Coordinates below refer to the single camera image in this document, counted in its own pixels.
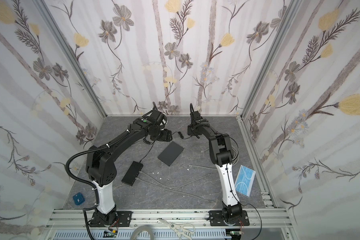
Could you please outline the slim ribbed black switch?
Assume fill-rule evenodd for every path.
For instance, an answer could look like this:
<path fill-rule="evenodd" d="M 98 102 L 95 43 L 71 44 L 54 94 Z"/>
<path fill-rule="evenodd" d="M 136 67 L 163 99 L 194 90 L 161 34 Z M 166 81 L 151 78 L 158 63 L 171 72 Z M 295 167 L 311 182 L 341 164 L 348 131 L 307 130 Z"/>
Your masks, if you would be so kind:
<path fill-rule="evenodd" d="M 142 163 L 133 161 L 131 166 L 125 173 L 124 177 L 122 178 L 122 183 L 128 186 L 133 186 L 143 166 L 144 165 Z"/>

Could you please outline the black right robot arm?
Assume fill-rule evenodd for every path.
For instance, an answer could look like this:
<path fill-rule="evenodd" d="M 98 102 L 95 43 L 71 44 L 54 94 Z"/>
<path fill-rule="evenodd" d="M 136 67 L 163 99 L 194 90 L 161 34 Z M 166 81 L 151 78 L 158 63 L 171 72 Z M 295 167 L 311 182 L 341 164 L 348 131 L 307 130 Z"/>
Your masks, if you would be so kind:
<path fill-rule="evenodd" d="M 188 125 L 187 134 L 190 137 L 204 136 L 209 141 L 211 162 L 218 170 L 223 191 L 223 220 L 227 225 L 233 224 L 243 216 L 243 205 L 235 190 L 233 179 L 234 150 L 232 138 L 215 130 L 207 119 L 196 111 L 190 104 L 191 123 Z"/>

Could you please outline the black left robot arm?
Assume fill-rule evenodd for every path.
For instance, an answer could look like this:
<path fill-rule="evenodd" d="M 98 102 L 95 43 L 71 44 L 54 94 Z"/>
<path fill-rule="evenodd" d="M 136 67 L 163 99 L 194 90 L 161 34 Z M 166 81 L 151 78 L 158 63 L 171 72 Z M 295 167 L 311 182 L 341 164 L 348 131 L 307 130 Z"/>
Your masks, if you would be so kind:
<path fill-rule="evenodd" d="M 65 171 L 75 181 L 87 184 L 95 191 L 96 203 L 91 208 L 84 208 L 87 227 L 109 227 L 118 221 L 116 203 L 113 197 L 113 181 L 117 176 L 115 161 L 133 144 L 150 137 L 153 142 L 172 141 L 172 132 L 165 128 L 167 117 L 157 106 L 143 116 L 136 118 L 127 129 L 108 143 L 70 157 L 65 164 Z M 86 172 L 88 180 L 75 176 L 70 170 L 72 161 L 87 155 Z"/>

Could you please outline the blue face mask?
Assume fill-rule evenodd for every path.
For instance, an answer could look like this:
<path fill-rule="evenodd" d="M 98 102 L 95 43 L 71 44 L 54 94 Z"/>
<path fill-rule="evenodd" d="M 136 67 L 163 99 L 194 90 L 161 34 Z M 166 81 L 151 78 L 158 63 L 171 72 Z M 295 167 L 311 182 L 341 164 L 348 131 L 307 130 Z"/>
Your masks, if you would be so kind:
<path fill-rule="evenodd" d="M 256 172 L 254 170 L 245 166 L 240 166 L 240 170 L 235 181 L 236 192 L 250 197 L 255 176 Z"/>

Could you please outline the white tape roll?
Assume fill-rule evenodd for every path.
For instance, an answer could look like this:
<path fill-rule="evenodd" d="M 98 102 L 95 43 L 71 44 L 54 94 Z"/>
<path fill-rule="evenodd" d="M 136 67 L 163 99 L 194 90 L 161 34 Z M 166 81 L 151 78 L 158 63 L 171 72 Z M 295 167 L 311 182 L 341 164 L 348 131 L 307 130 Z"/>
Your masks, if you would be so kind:
<path fill-rule="evenodd" d="M 135 229 L 131 236 L 130 236 L 130 240 L 136 240 L 137 237 L 141 234 L 146 232 L 148 234 L 148 236 L 150 237 L 150 240 L 154 240 L 155 239 L 155 234 L 153 232 L 153 230 L 149 227 L 149 226 L 140 226 L 137 229 Z"/>

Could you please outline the small blue box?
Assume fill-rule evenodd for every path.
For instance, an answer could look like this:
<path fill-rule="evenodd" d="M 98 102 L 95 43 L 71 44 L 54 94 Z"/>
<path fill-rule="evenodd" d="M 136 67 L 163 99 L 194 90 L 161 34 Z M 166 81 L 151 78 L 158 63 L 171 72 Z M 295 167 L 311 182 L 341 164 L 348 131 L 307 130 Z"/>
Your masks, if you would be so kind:
<path fill-rule="evenodd" d="M 77 193 L 73 195 L 72 199 L 76 206 L 79 206 L 85 202 L 85 198 L 82 193 Z"/>

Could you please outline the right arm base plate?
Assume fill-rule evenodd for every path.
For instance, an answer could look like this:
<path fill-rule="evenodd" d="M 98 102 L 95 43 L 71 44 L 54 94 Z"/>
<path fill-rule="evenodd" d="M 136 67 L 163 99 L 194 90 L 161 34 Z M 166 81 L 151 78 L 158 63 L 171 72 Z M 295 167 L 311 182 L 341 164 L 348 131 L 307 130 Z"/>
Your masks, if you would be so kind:
<path fill-rule="evenodd" d="M 231 221 L 225 221 L 222 211 L 209 211 L 207 220 L 211 227 L 247 227 L 250 225 L 249 217 L 246 211 L 242 211 L 242 216 Z"/>

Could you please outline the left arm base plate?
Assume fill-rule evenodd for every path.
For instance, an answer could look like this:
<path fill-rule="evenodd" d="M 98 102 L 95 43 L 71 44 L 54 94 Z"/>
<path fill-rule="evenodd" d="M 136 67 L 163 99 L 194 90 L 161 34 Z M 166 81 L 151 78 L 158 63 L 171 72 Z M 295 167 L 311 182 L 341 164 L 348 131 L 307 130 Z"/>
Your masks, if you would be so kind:
<path fill-rule="evenodd" d="M 111 211 L 103 214 L 101 212 L 94 212 L 92 218 L 89 220 L 90 227 L 129 227 L 132 220 L 131 211 Z"/>

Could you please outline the white handled scissors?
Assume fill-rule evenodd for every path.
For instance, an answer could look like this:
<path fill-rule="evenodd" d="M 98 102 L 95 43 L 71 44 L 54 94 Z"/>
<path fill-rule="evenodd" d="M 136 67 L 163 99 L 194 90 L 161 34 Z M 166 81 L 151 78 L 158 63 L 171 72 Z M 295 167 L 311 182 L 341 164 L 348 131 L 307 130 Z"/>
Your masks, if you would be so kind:
<path fill-rule="evenodd" d="M 158 219 L 158 221 L 174 231 L 180 240 L 183 240 L 184 238 L 192 240 L 192 236 L 196 232 L 196 228 L 192 224 L 176 224 L 163 219 Z"/>

